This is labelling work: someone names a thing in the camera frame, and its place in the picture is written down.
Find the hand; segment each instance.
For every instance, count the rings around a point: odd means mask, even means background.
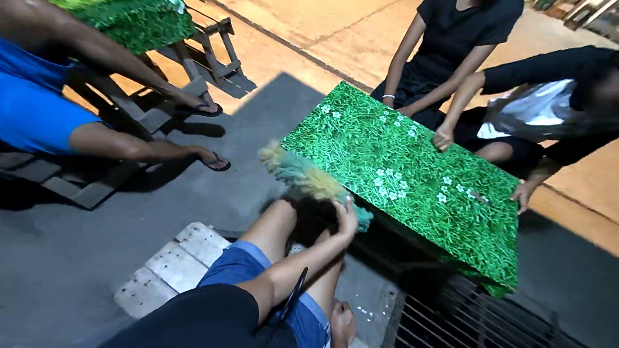
[[[509,198],[510,201],[518,200],[520,203],[520,209],[518,210],[518,215],[522,214],[527,210],[527,205],[529,205],[529,199],[531,195],[535,191],[536,186],[530,185],[528,183],[520,184],[514,190],[514,193]]]
[[[394,99],[391,97],[383,98],[383,104],[393,109],[393,101]]]
[[[432,144],[439,151],[444,152],[454,143],[454,129],[448,124],[441,124],[432,137]]]
[[[335,201],[333,201],[333,205],[337,211],[337,221],[339,223],[338,233],[342,233],[352,240],[357,232],[357,226],[359,224],[357,213],[355,213],[352,206],[352,197],[346,197],[346,206]]]
[[[331,336],[333,341],[346,342],[346,347],[352,343],[357,334],[355,315],[350,310],[348,302],[337,302],[331,313]]]

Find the metal grate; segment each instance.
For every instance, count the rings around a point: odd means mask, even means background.
[[[395,348],[584,348],[558,327],[479,288],[448,287],[437,299],[405,296]]]

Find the flip-flop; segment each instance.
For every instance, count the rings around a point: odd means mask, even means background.
[[[215,151],[211,151],[214,155],[215,155],[215,159],[205,163],[204,165],[207,166],[210,170],[212,170],[213,172],[225,172],[226,170],[230,169],[230,167],[232,166],[232,162],[228,161],[228,164],[226,164],[225,167],[221,167],[221,168],[213,168],[211,167],[211,165],[213,164],[218,164],[220,162],[223,162],[223,160],[221,158],[219,158],[219,155],[215,152]]]
[[[184,116],[200,115],[200,116],[206,116],[206,117],[216,117],[223,113],[223,109],[221,105],[219,104],[215,104],[215,105],[217,105],[217,111],[215,112],[208,112],[208,111],[200,110],[200,108],[202,107],[208,107],[208,105],[206,104],[199,104],[195,108],[188,107],[187,105],[177,105],[174,107],[174,112],[180,115],[184,115]]]

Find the grass-covered table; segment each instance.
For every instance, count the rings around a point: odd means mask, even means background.
[[[194,33],[183,0],[49,0],[134,54],[158,50]]]
[[[282,147],[442,248],[441,260],[478,270],[467,275],[491,293],[515,288],[518,180],[457,145],[437,152],[432,135],[343,82]]]

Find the green box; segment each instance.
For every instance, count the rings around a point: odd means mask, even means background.
[[[164,48],[193,35],[182,0],[50,0],[134,54]]]
[[[441,260],[472,266],[494,295],[515,289],[518,179],[458,145],[439,153],[433,134],[342,82],[282,147],[447,251]]]

